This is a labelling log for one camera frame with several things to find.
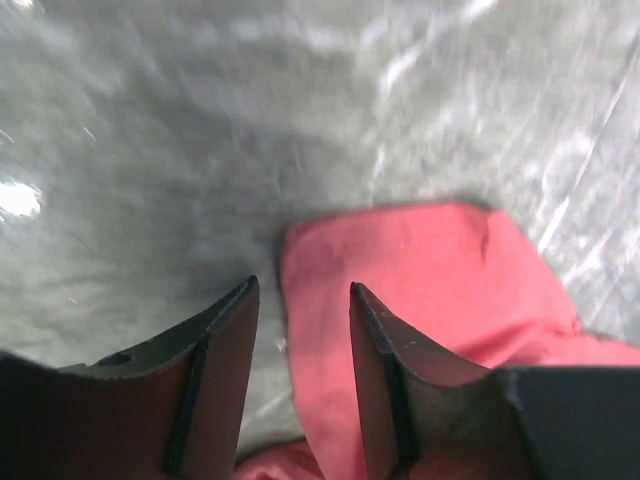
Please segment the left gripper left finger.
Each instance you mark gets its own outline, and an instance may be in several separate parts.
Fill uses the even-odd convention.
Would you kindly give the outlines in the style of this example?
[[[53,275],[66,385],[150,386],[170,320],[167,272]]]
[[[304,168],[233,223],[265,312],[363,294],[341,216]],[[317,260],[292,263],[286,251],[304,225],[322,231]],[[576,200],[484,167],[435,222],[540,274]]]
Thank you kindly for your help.
[[[227,479],[259,316],[249,277],[206,310],[92,365],[1,355],[5,479]]]

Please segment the dusty red t-shirt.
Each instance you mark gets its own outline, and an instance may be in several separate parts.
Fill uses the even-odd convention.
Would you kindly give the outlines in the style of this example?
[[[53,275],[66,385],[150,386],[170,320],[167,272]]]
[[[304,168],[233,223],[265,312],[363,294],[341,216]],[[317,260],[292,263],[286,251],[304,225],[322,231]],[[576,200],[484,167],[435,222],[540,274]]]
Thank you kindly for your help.
[[[464,203],[367,210],[291,227],[280,257],[288,362],[304,439],[267,449],[237,479],[365,475],[349,325],[361,282],[396,315],[485,367],[619,365],[637,347],[589,333],[507,213]]]

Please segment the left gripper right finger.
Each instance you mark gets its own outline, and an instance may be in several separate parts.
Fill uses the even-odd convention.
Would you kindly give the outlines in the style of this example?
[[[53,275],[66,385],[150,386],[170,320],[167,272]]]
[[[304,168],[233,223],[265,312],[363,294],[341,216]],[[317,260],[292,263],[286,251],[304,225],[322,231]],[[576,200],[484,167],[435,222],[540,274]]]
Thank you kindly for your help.
[[[350,289],[361,438],[370,479],[635,479],[635,367],[488,369]]]

